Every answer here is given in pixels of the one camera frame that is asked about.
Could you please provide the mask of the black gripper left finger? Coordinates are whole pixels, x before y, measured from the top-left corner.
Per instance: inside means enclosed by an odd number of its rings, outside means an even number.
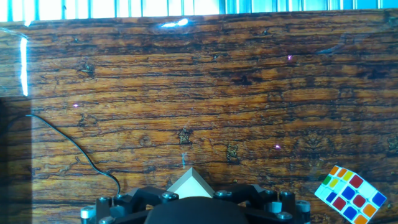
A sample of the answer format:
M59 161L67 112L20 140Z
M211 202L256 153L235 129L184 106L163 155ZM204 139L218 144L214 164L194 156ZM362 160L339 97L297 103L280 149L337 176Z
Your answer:
M102 196L94 205L80 210L81 224L121 223L132 221L142 223L146 219L148 205L155 207L178 200L179 195L155 187L135 188L126 194L115 197Z

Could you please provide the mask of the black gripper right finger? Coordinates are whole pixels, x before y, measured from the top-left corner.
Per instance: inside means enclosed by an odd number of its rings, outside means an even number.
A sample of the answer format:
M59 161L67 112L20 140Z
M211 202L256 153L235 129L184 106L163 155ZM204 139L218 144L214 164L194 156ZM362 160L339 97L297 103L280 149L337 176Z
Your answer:
M213 198L237 205L249 223L311 223L310 202L296 199L296 194L290 191L235 184L217 190Z

